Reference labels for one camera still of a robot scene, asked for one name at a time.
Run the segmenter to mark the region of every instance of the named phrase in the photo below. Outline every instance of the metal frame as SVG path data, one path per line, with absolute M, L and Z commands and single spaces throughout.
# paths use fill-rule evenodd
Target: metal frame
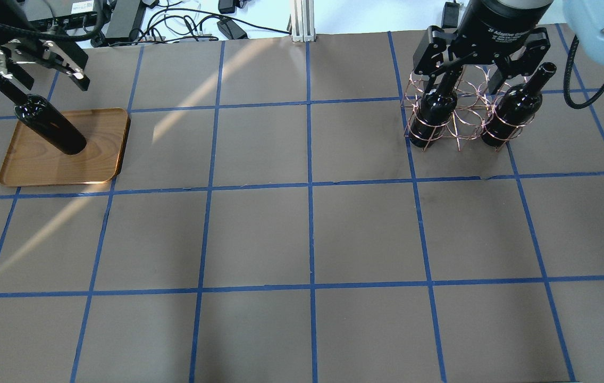
M 316 41 L 314 0 L 290 0 L 292 41 Z

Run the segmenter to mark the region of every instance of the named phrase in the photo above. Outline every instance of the wooden board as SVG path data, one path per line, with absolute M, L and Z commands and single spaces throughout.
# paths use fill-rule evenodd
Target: wooden board
M 87 139 L 66 155 L 20 121 L 0 171 L 0 184 L 17 186 L 102 184 L 120 173 L 130 118 L 125 109 L 63 112 Z

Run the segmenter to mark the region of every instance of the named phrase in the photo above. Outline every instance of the grid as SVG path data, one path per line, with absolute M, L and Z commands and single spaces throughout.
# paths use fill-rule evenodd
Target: grid
M 560 41 L 565 50 L 568 49 L 567 41 L 565 41 L 564 34 L 561 27 L 558 25 L 557 30 L 559 32 Z M 105 209 L 105 215 L 101 223 L 100 235 L 98 238 L 98 245 L 96 249 L 95 262 L 93 264 L 93 270 L 91 271 L 91 280 L 89 289 L 87 291 L 51 291 L 51 292 L 25 292 L 25 293 L 0 293 L 0 298 L 20 298 L 20 297 L 49 297 L 49 296 L 84 296 L 87 298 L 86 306 L 82 317 L 81 330 L 78 338 L 78 345 L 75 352 L 73 369 L 71 373 L 71 381 L 76 380 L 78 373 L 78 363 L 81 354 L 83 339 L 86 333 L 88 316 L 91 306 L 91 299 L 93 296 L 122 296 L 122 295 L 144 295 L 144 294 L 196 294 L 197 301 L 195 307 L 195 322 L 193 328 L 192 347 L 190 355 L 190 376 L 189 381 L 195 381 L 195 370 L 196 360 L 198 354 L 198 334 L 200 332 L 200 311 L 202 310 L 202 298 L 204 293 L 235 293 L 235 292 L 246 292 L 246 291 L 275 291 L 275 290 L 304 290 L 309 291 L 309 302 L 310 302 L 310 327 L 311 327 L 311 354 L 312 354 L 312 381 L 318 381 L 317 372 L 317 339 L 316 339 L 316 291 L 317 289 L 351 289 L 351 288 L 390 288 L 390 287 L 424 287 L 427 288 L 431 318 L 433 322 L 433 333 L 435 337 L 435 344 L 438 355 L 439 369 L 442 381 L 447 381 L 446 378 L 446 366 L 445 366 L 445 350 L 441 346 L 441 336 L 439 327 L 439 318 L 437 311 L 437 304 L 435 299 L 435 286 L 465 286 L 465 285 L 493 285 L 493 284 L 543 284 L 547 293 L 548 302 L 550 303 L 550 311 L 552 312 L 552 318 L 555 322 L 555 329 L 557 336 L 559 337 L 559 343 L 562 354 L 564 355 L 564 363 L 569 374 L 571 381 L 576 381 L 576 374 L 572 367 L 571 359 L 569 358 L 569 351 L 567 344 L 562 332 L 560 325 L 558 308 L 555 304 L 555 299 L 552 295 L 551 283 L 554 282 L 565 282 L 565 281 L 604 281 L 604 274 L 596 274 L 595 276 L 549 276 L 543 264 L 542 253 L 540 249 L 540 241 L 536 235 L 533 220 L 531 218 L 531 211 L 529 204 L 526 201 L 526 196 L 523 188 L 523 180 L 526 179 L 540 179 L 540 178 L 562 178 L 562 177 L 593 177 L 593 176 L 604 176 L 604 171 L 601 172 L 572 172 L 572 173 L 542 173 L 542 174 L 521 174 L 518 171 L 517 164 L 515 162 L 513 148 L 508 145 L 508 154 L 513 168 L 513 174 L 504 174 L 491 177 L 490 179 L 508 179 L 515 180 L 516 185 L 521 197 L 522 206 L 526 215 L 526 222 L 530 229 L 531 240 L 535 250 L 535 256 L 540 267 L 541 277 L 530 277 L 530 278 L 506 278 L 506 279 L 453 279 L 453 280 L 437 280 L 433 279 L 430 264 L 429 255 L 427 250 L 426 232 L 423 220 L 423 211 L 421 207 L 421 197 L 419 192 L 419 185 L 427 184 L 428 182 L 446 182 L 446 181 L 481 181 L 480 176 L 471 177 L 426 177 L 421 178 L 416 174 L 416 167 L 414 166 L 414 156 L 412 153 L 411 145 L 405 140 L 406 153 L 409 164 L 410 177 L 403 179 L 375 179 L 375 180 L 363 180 L 363 181 L 314 181 L 312 177 L 312 106 L 316 104 L 341 104 L 341 103 L 363 103 L 363 102 L 380 102 L 380 101 L 398 101 L 402 99 L 404 90 L 401 87 L 401 80 L 399 75 L 399 65 L 397 63 L 397 54 L 395 52 L 394 41 L 392 39 L 392 33 L 388 32 L 390 51 L 392 54 L 392 62 L 394 64 L 395 79 L 397 82 L 398 96 L 395 97 L 375 97 L 375 98 L 359 98 L 359 99 L 325 99 L 325 100 L 313 100 L 312 99 L 312 81 L 310 73 L 310 49 L 309 43 L 305 46 L 305 68 L 306 68 L 306 100 L 299 102 L 270 102 L 260 104 L 231 104 L 231 105 L 220 105 L 220 95 L 222 87 L 222 70 L 224 68 L 224 49 L 225 43 L 222 41 L 220 47 L 220 60 L 219 60 L 219 77 L 217 78 L 217 91 L 216 98 L 213 106 L 187 106 L 187 107 L 158 107 L 157 109 L 133 109 L 132 102 L 135 97 L 137 80 L 139 78 L 139 71 L 141 69 L 142 57 L 144 56 L 144 48 L 139 50 L 139 56 L 137 59 L 137 67 L 135 72 L 135 79 L 132 83 L 132 91 L 127 104 L 127 110 L 132 114 L 145 113 L 145 112 L 159 112 L 159 111 L 184 111 L 184 110 L 200 110 L 206 109 L 214 111 L 214 127 L 212 135 L 212 151 L 211 160 L 209 166 L 209 181 L 207 187 L 193 187 L 193 188 L 168 188 L 168 189 L 115 189 L 115 180 L 112 181 L 110 189 L 108 191 L 90 192 L 90 193 L 70 193 L 70 194 L 24 194 L 22 189 L 18 187 L 14 194 L 0 195 L 0 199 L 10 199 L 11 209 L 6 218 L 6 224 L 3 228 L 2 235 L 0 237 L 0 253 L 3 248 L 3 244 L 6 238 L 6 233 L 11 224 L 13 212 L 15 210 L 16 203 L 19 199 L 34 199 L 34 198 L 88 198 L 93 196 L 106 196 L 107 206 Z M 578 84 L 580 86 L 580 92 L 588 97 L 588 94 L 593 94 L 596 89 L 587 89 L 581 78 L 578 69 L 575 67 L 574 72 L 576 74 Z M 56 87 L 57 75 L 52 80 L 51 87 L 49 89 L 48 98 L 51 99 L 54 89 Z M 559 94 L 559 90 L 547 90 L 546 94 Z M 304 105 L 306 107 L 306 127 L 307 127 L 307 182 L 293 182 L 293 184 L 263 184 L 263 185 L 233 185 L 233 186 L 215 186 L 214 185 L 214 169 L 215 169 L 215 151 L 217 146 L 217 125 L 219 124 L 219 114 L 221 109 L 238 109 L 239 107 L 266 107 L 266 106 L 294 106 Z M 598 117 L 593 106 L 589 107 L 593 119 L 598 126 L 601 138 L 604 141 L 604 130 L 602 128 L 601 121 Z M 13 119 L 13 116 L 0 116 L 0 119 Z M 406 124 L 406 111 L 401 110 L 401 119 Z M 413 189 L 414 203 L 416 205 L 416 214 L 418 218 L 418 230 L 420 233 L 421 246 L 423 250 L 423 263 L 426 278 L 424 280 L 416 281 L 386 281 L 386 282 L 356 282 L 356 283 L 325 283 L 319 284 L 315 280 L 315 261 L 314 261 L 314 188 L 321 186 L 332 186 L 332 185 L 372 185 L 372 184 L 411 184 Z M 270 189 L 270 188 L 293 188 L 293 187 L 306 187 L 308 191 L 308 203 L 309 203 L 309 283 L 308 284 L 288 284 L 288 285 L 266 285 L 266 286 L 232 286 L 232 287 L 205 287 L 203 281 L 205 279 L 205 258 L 207 252 L 207 239 L 209 231 L 210 221 L 210 210 L 212 205 L 212 193 L 215 191 L 224 190 L 242 190 L 242 189 Z M 198 272 L 198 286 L 197 288 L 170 288 L 170 289 L 125 289 L 125 290 L 97 290 L 95 289 L 96 275 L 98 271 L 98 264 L 100 260 L 101 251 L 103 248 L 104 238 L 106 235 L 106 229 L 108 224 L 108 215 L 112 208 L 113 199 L 118 195 L 125 194 L 156 194 L 156 193 L 185 193 L 185 192 L 205 192 L 207 193 L 207 203 L 205 206 L 205 220 L 203 223 L 203 240 L 202 250 L 200 251 L 200 269 Z

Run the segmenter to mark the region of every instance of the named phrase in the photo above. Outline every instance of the bottle holder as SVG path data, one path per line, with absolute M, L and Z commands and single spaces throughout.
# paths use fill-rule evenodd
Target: bottle holder
M 475 85 L 474 83 L 465 80 L 466 74 L 468 77 L 470 77 L 470 75 L 474 75 L 474 73 L 477 71 L 479 71 L 477 74 L 481 73 L 483 76 L 483 82 L 481 82 L 479 85 Z M 411 126 L 413 125 L 414 121 L 418 119 L 417 112 L 421 99 L 423 99 L 424 96 L 423 89 L 425 79 L 411 72 L 406 85 L 406 90 L 404 91 L 404 97 L 401 100 L 401 107 L 404 109 L 411 109 L 410 117 L 408 118 L 404 128 L 404 136 L 416 137 L 420 140 L 427 141 L 428 144 L 425 146 L 425 148 L 423 148 L 423 151 L 426 151 L 433 141 L 452 138 L 456 140 L 458 151 L 462 151 L 469 141 L 476 140 L 477 138 L 480 138 L 482 134 L 488 132 L 486 125 L 496 114 L 499 100 L 511 87 L 511 85 L 506 82 L 492 100 L 491 95 L 487 93 L 488 84 L 489 74 L 486 70 L 484 70 L 484 68 L 477 65 L 466 66 L 463 70 L 463 74 L 460 76 L 460 80 L 458 80 L 458 85 L 456 87 L 458 94 L 458 106 L 453 112 L 453 115 L 449 121 L 447 121 L 445 124 L 441 124 L 440 126 L 432 126 L 431 124 L 427 124 L 419 120 L 425 126 L 433 128 L 433 134 L 431 137 L 420 137 L 417 133 L 414 133 L 411 130 Z M 515 128 L 513 134 L 510 135 L 508 139 L 501 141 L 506 143 L 507 141 L 514 140 L 514 138 L 520 136 L 525 126 L 530 124 L 531 121 L 533 121 L 533 118 L 521 126 L 509 124 Z M 436 130 L 442 127 L 445 129 L 441 129 L 440 133 L 436 134 Z M 496 151 L 501 150 L 502 147 L 503 146 L 499 146 L 496 148 Z

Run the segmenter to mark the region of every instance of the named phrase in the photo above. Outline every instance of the bottle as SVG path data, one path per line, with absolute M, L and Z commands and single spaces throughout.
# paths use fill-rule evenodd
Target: bottle
M 442 125 L 451 118 L 458 105 L 455 89 L 462 73 L 462 67 L 446 72 L 440 84 L 423 96 L 416 112 L 417 118 L 414 119 L 409 132 L 413 145 L 427 148 L 434 143 L 433 139 L 441 135 L 444 128 Z
M 82 133 L 44 97 L 23 93 L 2 75 L 0 91 L 15 104 L 16 118 L 64 154 L 78 154 L 87 145 Z
M 526 124 L 543 104 L 541 89 L 557 72 L 554 63 L 543 63 L 526 84 L 515 85 L 500 100 L 496 113 L 482 133 L 489 146 L 502 146 L 513 136 L 516 126 Z

